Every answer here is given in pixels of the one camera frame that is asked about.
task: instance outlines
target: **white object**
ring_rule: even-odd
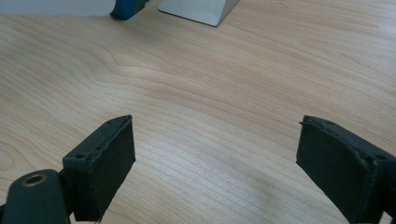
[[[0,0],[0,14],[103,16],[116,0]]]
[[[161,12],[218,26],[238,0],[163,0]]]

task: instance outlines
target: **wood grain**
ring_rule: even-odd
[[[129,21],[0,17],[0,203],[131,114],[137,162],[102,223],[346,223],[295,164],[298,122],[396,155],[395,2],[240,0],[218,28],[159,2]]]

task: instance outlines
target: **screw hole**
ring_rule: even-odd
[[[40,175],[31,175],[25,180],[23,180],[22,185],[24,187],[32,187],[35,185],[39,185],[42,182],[44,182],[47,179],[46,175],[40,174]]]
[[[375,155],[375,157],[381,161],[386,160],[387,158],[385,156],[381,156],[381,155]]]
[[[84,159],[87,155],[85,153],[78,153],[76,159]]]

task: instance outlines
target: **blue object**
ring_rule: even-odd
[[[110,16],[121,21],[128,21],[134,14],[145,7],[149,0],[117,0]]]

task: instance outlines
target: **wooden table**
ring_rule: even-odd
[[[218,28],[159,3],[0,17],[0,203],[131,114],[137,162],[102,223],[347,223],[295,164],[299,121],[396,155],[394,2],[240,0]]]

